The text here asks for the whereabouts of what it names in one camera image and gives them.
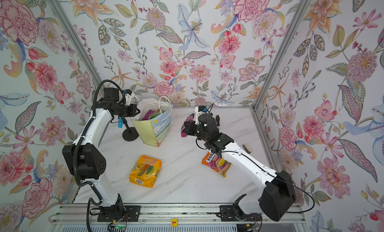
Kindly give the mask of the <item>painted landscape paper bag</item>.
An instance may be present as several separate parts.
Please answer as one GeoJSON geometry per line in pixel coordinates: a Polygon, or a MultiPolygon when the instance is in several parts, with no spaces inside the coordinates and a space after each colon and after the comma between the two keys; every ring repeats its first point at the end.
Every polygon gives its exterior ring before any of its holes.
{"type": "Polygon", "coordinates": [[[166,96],[161,96],[160,99],[147,98],[138,103],[137,108],[140,113],[132,118],[132,123],[137,130],[144,144],[159,147],[165,139],[172,120],[173,105],[166,96]],[[162,109],[163,114],[147,121],[142,121],[145,114],[151,109],[157,111],[162,109]]]}

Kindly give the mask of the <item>purple Fox's candy bag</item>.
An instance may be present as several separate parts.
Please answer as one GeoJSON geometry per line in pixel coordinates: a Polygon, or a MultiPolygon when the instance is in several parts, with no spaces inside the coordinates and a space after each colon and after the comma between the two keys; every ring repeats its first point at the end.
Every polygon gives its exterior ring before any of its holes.
{"type": "Polygon", "coordinates": [[[195,123],[195,114],[192,113],[183,122],[183,125],[182,125],[182,128],[181,128],[181,137],[182,138],[186,138],[188,136],[189,128],[194,123],[195,123]]]}

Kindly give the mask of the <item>yellow gummy candy bag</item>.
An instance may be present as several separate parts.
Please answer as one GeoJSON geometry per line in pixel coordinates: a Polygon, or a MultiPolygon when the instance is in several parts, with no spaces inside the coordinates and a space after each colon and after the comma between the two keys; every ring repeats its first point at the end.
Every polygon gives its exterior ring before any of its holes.
{"type": "Polygon", "coordinates": [[[141,156],[131,170],[129,175],[130,182],[142,187],[153,188],[161,171],[161,167],[161,160],[141,156]]]}

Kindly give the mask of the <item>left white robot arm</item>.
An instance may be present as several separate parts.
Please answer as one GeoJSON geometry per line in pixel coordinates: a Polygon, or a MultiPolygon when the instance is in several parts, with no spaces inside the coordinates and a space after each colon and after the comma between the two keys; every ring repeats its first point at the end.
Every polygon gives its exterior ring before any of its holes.
{"type": "Polygon", "coordinates": [[[113,118],[119,118],[126,126],[127,118],[140,113],[136,104],[131,103],[134,98],[135,94],[129,89],[105,88],[104,97],[94,101],[91,116],[81,135],[62,150],[77,185],[92,189],[97,199],[91,198],[90,202],[108,218],[122,217],[125,208],[121,196],[114,191],[105,175],[107,160],[99,152],[99,146],[113,118]]]}

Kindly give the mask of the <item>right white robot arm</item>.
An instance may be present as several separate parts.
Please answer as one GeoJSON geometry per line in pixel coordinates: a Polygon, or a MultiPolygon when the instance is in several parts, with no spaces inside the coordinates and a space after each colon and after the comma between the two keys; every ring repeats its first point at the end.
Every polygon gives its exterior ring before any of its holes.
{"type": "Polygon", "coordinates": [[[292,177],[250,156],[231,137],[219,131],[212,114],[197,112],[193,119],[184,122],[182,133],[203,141],[209,152],[237,167],[257,186],[253,194],[243,194],[233,203],[236,216],[264,214],[278,222],[295,203],[292,177]]]}

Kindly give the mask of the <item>purple grape candy bag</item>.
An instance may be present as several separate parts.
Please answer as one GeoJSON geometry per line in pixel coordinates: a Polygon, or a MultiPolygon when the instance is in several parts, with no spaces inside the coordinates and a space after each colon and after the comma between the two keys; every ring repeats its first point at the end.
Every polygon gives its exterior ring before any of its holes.
{"type": "Polygon", "coordinates": [[[147,121],[147,120],[149,120],[150,119],[150,117],[151,117],[151,115],[153,115],[155,113],[155,111],[153,111],[153,110],[149,110],[146,114],[145,114],[145,116],[142,118],[142,121],[147,121]]]}

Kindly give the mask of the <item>orange Fox's candy bag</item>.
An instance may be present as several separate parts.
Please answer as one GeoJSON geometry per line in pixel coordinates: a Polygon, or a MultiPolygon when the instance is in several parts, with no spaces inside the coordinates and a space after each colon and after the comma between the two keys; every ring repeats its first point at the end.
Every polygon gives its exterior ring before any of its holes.
{"type": "Polygon", "coordinates": [[[216,171],[224,178],[226,177],[227,171],[231,167],[231,163],[211,152],[208,152],[202,159],[202,164],[216,171]]]}

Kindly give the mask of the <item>green orange noodle packet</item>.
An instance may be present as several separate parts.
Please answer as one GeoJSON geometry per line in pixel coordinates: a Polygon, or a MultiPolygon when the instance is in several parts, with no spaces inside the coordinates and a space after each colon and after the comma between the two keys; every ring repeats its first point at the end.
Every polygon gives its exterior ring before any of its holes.
{"type": "Polygon", "coordinates": [[[156,118],[156,117],[158,117],[158,116],[160,116],[160,115],[162,115],[162,114],[163,114],[163,111],[162,111],[162,109],[160,108],[160,109],[158,109],[156,112],[154,112],[153,114],[151,114],[150,117],[149,117],[149,119],[152,120],[152,119],[154,119],[154,118],[156,118]]]}

